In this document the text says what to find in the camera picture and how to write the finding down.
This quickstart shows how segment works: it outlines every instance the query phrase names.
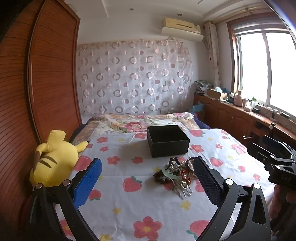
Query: blue gripper pad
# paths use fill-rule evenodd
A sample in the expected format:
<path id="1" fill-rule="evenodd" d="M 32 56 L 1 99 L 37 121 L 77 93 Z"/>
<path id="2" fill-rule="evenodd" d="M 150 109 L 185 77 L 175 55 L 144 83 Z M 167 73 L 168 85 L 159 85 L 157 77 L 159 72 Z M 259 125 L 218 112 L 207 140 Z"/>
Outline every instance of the blue gripper pad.
<path id="1" fill-rule="evenodd" d="M 74 190 L 73 203 L 77 209 L 79 206 L 85 204 L 90 192 L 102 173 L 102 162 L 100 159 L 95 158 L 90 165 L 91 166 L 86 169 L 86 173 Z"/>
<path id="2" fill-rule="evenodd" d="M 193 169 L 210 202 L 219 208 L 222 203 L 223 177 L 217 170 L 209 168 L 200 156 L 194 159 Z"/>

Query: window pane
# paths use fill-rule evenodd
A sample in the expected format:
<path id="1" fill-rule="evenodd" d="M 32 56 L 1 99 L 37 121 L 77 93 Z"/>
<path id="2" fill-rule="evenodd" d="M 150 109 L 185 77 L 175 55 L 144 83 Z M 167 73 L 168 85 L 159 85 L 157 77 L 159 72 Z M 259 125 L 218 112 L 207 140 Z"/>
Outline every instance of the window pane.
<path id="1" fill-rule="evenodd" d="M 242 35 L 241 43 L 242 95 L 266 102 L 268 68 L 263 36 L 261 33 Z"/>
<path id="2" fill-rule="evenodd" d="M 296 116 L 296 50 L 290 34 L 266 33 L 271 59 L 270 104 Z"/>

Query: bed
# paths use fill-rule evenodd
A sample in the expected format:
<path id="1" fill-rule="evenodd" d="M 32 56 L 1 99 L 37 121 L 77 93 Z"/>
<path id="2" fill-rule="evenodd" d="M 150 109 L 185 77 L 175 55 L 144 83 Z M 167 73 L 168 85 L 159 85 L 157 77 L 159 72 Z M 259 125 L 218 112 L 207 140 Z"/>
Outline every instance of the bed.
<path id="1" fill-rule="evenodd" d="M 189 113 L 95 116 L 88 122 L 92 125 L 86 128 L 88 132 L 76 139 L 90 142 L 70 179 L 86 169 L 93 158 L 101 159 L 102 175 L 86 204 L 79 208 L 100 241 L 193 241 L 214 215 L 217 207 L 210 203 L 198 179 L 193 180 L 193 193 L 186 198 L 180 198 L 172 185 L 154 181 L 152 175 L 169 157 L 151 157 L 146 129 L 147 125 L 163 124 L 179 125 L 190 138 L 188 153 L 179 156 L 180 160 L 201 156 L 223 178 L 232 178 L 239 185 L 259 183 L 266 202 L 271 202 L 274 185 L 268 181 L 264 165 L 224 130 L 200 130 Z M 230 234 L 239 208 L 237 205 L 221 239 Z M 64 233 L 74 240 L 59 205 L 56 211 Z"/>

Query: yellow plush toy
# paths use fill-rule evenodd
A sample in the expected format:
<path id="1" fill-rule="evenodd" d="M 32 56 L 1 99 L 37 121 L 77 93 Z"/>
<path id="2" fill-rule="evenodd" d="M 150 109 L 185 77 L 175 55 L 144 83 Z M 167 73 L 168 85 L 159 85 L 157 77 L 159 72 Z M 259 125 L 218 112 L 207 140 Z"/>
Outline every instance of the yellow plush toy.
<path id="1" fill-rule="evenodd" d="M 64 131 L 52 130 L 47 142 L 36 148 L 34 166 L 30 172 L 33 186 L 37 183 L 42 183 L 45 187 L 58 186 L 69 178 L 78 161 L 78 152 L 86 148 L 87 142 L 74 146 L 64 141 L 65 136 Z M 46 155 L 39 159 L 42 152 L 46 152 Z"/>

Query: human hand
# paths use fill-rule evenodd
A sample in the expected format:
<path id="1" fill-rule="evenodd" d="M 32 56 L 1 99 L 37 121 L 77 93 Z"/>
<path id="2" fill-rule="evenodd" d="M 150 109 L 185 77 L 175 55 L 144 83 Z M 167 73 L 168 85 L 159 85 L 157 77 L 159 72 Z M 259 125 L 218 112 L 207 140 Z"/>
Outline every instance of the human hand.
<path id="1" fill-rule="evenodd" d="M 276 218 L 279 215 L 279 212 L 281 210 L 281 203 L 279 201 L 280 192 L 281 192 L 281 186 L 275 185 L 274 198 L 272 200 L 272 203 L 269 209 L 269 215 L 271 216 L 271 218 Z M 287 193 L 286 200 L 289 203 L 296 204 L 296 191 L 291 191 Z"/>

